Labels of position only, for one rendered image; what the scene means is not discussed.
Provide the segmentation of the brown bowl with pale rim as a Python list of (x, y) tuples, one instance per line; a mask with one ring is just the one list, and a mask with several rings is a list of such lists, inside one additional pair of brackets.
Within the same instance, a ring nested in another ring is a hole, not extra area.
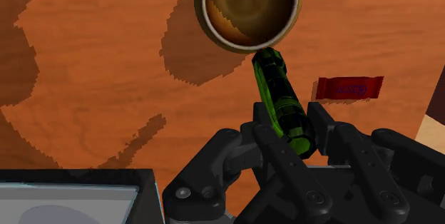
[(219, 47), (254, 53), (280, 42), (297, 21), (302, 0), (194, 0), (195, 15)]

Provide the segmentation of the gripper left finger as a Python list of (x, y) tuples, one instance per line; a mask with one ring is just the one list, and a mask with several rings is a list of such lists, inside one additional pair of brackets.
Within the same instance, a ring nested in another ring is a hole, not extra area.
[[(240, 130), (220, 129), (162, 194), (165, 224), (327, 224), (332, 199), (302, 159), (279, 139), (255, 103)], [(225, 192), (242, 170), (255, 169), (260, 190), (238, 216)]]

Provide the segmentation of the green cylindrical bottle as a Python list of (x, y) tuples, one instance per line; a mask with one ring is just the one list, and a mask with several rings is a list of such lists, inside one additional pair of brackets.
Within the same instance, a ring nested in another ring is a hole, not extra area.
[(314, 127), (291, 86), (282, 55), (271, 47), (260, 49), (252, 65), (275, 133), (301, 159), (310, 158), (317, 150)]

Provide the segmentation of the red snack wrapper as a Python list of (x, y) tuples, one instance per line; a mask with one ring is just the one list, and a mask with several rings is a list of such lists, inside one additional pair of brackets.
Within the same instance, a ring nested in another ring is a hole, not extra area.
[(315, 99), (362, 100), (378, 98), (383, 80), (383, 76), (320, 77), (317, 82)]

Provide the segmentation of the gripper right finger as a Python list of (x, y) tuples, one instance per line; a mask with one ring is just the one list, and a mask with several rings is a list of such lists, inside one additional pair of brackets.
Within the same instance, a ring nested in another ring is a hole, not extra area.
[(371, 213), (350, 224), (445, 224), (445, 154), (388, 128), (365, 135), (318, 102), (307, 115), (320, 153), (349, 164)]

